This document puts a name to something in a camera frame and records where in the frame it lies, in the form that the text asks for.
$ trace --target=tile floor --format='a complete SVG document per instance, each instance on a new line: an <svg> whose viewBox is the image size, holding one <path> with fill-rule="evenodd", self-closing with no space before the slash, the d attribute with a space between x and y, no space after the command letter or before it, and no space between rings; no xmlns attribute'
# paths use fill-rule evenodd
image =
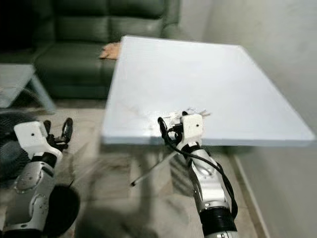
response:
<svg viewBox="0 0 317 238"><path fill-rule="evenodd" d="M56 168L57 182L70 184L81 197L76 225L62 237L70 238L200 238L199 216L191 183L181 159L175 158L146 180L130 182L169 153L163 146L104 146L99 134L104 118L104 100L58 100L55 115L31 109L40 120L52 121L52 132L60 133L67 117L74 120L69 149ZM239 206L236 226L242 238L263 238L251 201L239 172L221 147L209 148L229 177ZM10 198L2 185L0 228L5 204Z"/></svg>

